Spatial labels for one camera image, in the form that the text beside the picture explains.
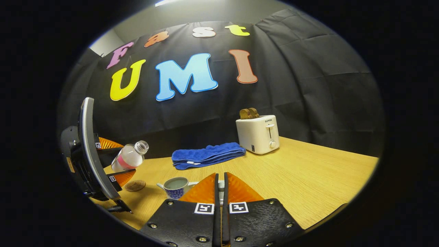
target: woven coaster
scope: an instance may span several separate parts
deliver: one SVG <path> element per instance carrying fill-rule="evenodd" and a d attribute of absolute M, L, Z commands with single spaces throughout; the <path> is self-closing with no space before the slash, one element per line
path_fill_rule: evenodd
<path fill-rule="evenodd" d="M 127 191 L 139 191 L 145 187 L 146 183 L 142 180 L 133 180 L 125 185 Z"/>

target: blue letter m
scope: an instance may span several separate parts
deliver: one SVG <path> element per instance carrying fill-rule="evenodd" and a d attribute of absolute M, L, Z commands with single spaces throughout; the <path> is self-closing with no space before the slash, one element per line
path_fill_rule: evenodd
<path fill-rule="evenodd" d="M 191 86 L 191 91 L 193 92 L 217 88 L 218 82 L 214 81 L 210 74 L 209 58 L 209 53 L 195 54 L 189 59 L 184 69 L 181 69 L 174 60 L 157 64 L 155 69 L 160 71 L 160 92 L 155 99 L 157 101 L 164 101 L 174 97 L 175 91 L 171 89 L 169 81 L 174 84 L 181 94 L 186 93 L 191 77 L 194 78 L 194 83 Z"/>

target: white toaster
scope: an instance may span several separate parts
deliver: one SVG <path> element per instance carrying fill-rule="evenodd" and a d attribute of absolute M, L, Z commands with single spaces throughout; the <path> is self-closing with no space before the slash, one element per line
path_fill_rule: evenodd
<path fill-rule="evenodd" d="M 236 120 L 239 145 L 248 151 L 265 154 L 279 148 L 276 116 Z"/>

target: blue and white cup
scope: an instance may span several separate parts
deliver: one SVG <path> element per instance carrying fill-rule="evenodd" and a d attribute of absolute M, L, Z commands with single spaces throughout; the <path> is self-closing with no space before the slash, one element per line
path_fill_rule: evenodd
<path fill-rule="evenodd" d="M 196 184 L 198 182 L 189 182 L 187 178 L 177 177 L 169 179 L 163 185 L 157 183 L 157 186 L 166 192 L 169 199 L 178 200 Z"/>

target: bottle cap opening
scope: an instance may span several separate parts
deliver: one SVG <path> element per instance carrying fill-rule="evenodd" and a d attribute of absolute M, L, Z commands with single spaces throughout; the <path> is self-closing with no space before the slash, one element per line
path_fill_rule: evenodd
<path fill-rule="evenodd" d="M 141 155 L 146 154 L 148 152 L 149 145 L 145 141 L 138 141 L 134 145 L 134 150 Z"/>

